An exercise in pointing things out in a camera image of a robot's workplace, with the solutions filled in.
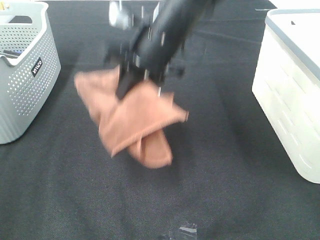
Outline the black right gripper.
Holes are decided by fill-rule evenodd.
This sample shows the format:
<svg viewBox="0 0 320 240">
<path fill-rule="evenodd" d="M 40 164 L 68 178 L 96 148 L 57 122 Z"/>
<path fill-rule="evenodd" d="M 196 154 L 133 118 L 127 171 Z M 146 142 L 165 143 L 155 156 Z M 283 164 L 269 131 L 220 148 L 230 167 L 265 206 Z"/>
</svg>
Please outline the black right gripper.
<svg viewBox="0 0 320 240">
<path fill-rule="evenodd" d="M 135 29 L 131 39 L 114 43 L 106 58 L 120 64 L 116 96 L 122 100 L 144 77 L 162 83 L 167 65 L 185 41 L 184 22 L 114 22 L 112 27 Z"/>
</svg>

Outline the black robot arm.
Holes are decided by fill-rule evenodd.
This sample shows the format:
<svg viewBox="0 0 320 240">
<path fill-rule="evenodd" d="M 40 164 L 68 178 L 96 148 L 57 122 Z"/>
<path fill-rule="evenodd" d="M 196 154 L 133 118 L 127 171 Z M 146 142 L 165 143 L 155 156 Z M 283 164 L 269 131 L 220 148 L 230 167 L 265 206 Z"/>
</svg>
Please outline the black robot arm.
<svg viewBox="0 0 320 240">
<path fill-rule="evenodd" d="M 105 56 L 106 62 L 119 65 L 118 99 L 139 82 L 150 79 L 162 87 L 170 62 L 203 12 L 214 0 L 161 0 L 151 15 L 137 16 L 122 6 L 120 0 L 109 3 L 109 24 L 122 31 L 135 29 L 133 36 L 115 42 Z"/>
</svg>

